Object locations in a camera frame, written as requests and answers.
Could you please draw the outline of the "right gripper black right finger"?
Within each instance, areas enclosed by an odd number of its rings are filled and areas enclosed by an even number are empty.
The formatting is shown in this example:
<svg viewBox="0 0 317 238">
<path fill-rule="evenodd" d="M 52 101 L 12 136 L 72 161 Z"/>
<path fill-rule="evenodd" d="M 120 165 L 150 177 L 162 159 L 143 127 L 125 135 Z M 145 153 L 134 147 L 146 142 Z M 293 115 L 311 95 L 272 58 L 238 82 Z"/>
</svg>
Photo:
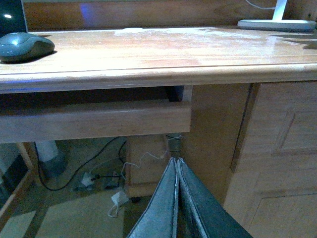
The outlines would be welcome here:
<svg viewBox="0 0 317 238">
<path fill-rule="evenodd" d="M 229 214 L 184 159 L 177 161 L 179 198 L 187 238 L 250 238 L 251 235 Z"/>
</svg>

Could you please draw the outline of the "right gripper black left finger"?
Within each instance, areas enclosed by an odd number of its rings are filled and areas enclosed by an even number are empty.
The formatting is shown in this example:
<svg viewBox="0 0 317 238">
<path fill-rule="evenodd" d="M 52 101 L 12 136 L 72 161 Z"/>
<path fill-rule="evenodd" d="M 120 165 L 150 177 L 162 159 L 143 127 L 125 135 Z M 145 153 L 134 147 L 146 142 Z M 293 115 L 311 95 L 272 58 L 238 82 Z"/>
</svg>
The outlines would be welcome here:
<svg viewBox="0 0 317 238">
<path fill-rule="evenodd" d="M 129 238 L 177 237 L 179 178 L 176 159 L 171 158 L 142 216 Z"/>
</svg>

